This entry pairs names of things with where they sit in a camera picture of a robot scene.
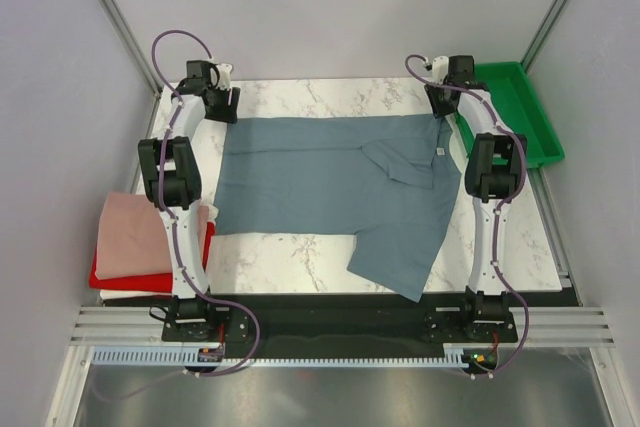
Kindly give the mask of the blue grey t shirt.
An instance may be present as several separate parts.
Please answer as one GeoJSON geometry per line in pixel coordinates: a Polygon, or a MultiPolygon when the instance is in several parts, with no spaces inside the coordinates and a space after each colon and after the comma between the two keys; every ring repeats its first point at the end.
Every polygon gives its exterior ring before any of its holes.
{"type": "Polygon", "coordinates": [[[351,235],[351,273],[418,301],[460,187],[448,122],[430,114],[250,118],[226,134],[221,235],[351,235]]]}

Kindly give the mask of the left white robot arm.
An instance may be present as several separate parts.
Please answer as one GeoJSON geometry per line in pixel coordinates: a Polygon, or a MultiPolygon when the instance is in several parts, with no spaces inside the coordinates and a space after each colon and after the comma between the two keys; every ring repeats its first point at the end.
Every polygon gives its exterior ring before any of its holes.
{"type": "Polygon", "coordinates": [[[187,62],[161,134],[138,143],[144,191],[158,211],[169,246],[172,287],[164,311],[165,342],[223,338],[224,322],[203,299],[209,287],[200,246],[202,179],[191,140],[204,121],[237,121],[240,89],[231,85],[232,71],[228,63],[187,62]]]}

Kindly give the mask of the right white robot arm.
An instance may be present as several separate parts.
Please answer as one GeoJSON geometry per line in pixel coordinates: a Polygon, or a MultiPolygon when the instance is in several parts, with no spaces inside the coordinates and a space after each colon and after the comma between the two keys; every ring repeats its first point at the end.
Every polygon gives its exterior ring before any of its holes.
{"type": "Polygon", "coordinates": [[[471,56],[440,56],[426,60],[424,67],[430,73],[425,92],[434,116],[455,114],[473,135],[464,172],[475,215],[473,263],[460,313],[449,319],[472,342],[516,342],[513,288],[503,259],[510,207],[526,180],[526,138],[502,120],[489,88],[476,80],[471,56]]]}

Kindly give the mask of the green plastic tray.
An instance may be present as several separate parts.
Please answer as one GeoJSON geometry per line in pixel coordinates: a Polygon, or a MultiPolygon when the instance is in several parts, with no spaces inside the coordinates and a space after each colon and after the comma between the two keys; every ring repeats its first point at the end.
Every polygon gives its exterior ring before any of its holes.
{"type": "Polygon", "coordinates": [[[494,107],[507,125],[525,135],[529,169],[564,159],[560,140],[520,63],[476,64],[473,76],[476,83],[488,88],[494,107]]]}

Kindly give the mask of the pink folded t shirt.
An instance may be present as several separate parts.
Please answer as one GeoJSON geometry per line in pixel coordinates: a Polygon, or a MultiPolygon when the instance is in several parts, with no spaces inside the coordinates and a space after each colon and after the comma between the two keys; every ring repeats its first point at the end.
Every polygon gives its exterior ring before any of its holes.
{"type": "Polygon", "coordinates": [[[160,211],[143,195],[111,192],[99,218],[94,276],[100,282],[186,270],[206,287],[208,206],[200,200],[183,209],[160,211]]]}

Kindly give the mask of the red folded t shirt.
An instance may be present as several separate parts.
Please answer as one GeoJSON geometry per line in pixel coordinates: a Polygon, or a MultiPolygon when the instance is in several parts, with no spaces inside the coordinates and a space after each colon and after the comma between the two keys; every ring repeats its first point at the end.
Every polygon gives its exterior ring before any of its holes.
{"type": "Polygon", "coordinates": [[[88,280],[91,288],[169,294],[173,282],[167,235],[158,218],[99,232],[88,280]]]}

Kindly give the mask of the left aluminium corner post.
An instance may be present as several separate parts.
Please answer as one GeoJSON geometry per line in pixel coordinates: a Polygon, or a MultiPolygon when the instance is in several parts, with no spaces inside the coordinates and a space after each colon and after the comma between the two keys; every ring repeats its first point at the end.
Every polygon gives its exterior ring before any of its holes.
{"type": "Polygon", "coordinates": [[[147,61],[139,43],[135,39],[133,32],[128,25],[116,0],[98,0],[107,18],[120,41],[123,43],[136,70],[143,78],[146,86],[155,97],[159,97],[161,92],[160,83],[153,73],[150,63],[147,61]]]}

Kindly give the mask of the aluminium corner post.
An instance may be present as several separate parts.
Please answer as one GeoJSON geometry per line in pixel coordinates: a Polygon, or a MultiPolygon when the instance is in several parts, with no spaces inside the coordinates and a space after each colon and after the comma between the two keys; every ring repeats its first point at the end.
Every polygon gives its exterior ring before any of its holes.
{"type": "Polygon", "coordinates": [[[520,61],[525,72],[531,70],[570,1],[552,0],[520,61]]]}
{"type": "Polygon", "coordinates": [[[155,97],[159,97],[161,92],[160,83],[153,73],[150,63],[147,61],[139,43],[135,39],[133,32],[128,25],[116,0],[98,0],[107,18],[120,41],[123,43],[136,70],[143,78],[146,86],[155,97]]]}

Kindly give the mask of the right aluminium corner post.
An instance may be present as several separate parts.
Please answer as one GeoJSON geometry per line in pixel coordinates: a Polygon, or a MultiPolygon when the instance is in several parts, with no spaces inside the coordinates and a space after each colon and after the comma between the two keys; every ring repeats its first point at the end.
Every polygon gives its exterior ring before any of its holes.
{"type": "Polygon", "coordinates": [[[525,72],[531,70],[570,1],[552,0],[520,61],[525,72]]]}

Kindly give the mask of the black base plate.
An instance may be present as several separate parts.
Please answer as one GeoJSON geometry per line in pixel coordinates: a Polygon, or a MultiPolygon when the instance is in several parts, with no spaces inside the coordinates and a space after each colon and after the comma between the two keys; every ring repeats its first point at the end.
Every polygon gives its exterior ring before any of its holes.
{"type": "MultiPolygon", "coordinates": [[[[465,294],[426,293],[417,302],[397,294],[238,294],[211,303],[224,322],[219,342],[242,359],[283,354],[363,357],[437,354],[472,342],[456,322],[465,294]]],[[[166,305],[149,314],[163,324],[166,305]]]]}

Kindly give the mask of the aluminium frame rail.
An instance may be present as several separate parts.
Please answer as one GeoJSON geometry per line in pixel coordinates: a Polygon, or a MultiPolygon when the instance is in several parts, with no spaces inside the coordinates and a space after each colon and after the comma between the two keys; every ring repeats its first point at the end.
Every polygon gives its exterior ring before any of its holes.
{"type": "MultiPolygon", "coordinates": [[[[161,342],[162,324],[143,307],[82,307],[72,345],[149,346],[161,342]]],[[[532,307],[527,347],[611,347],[613,335],[596,307],[532,307]]]]}

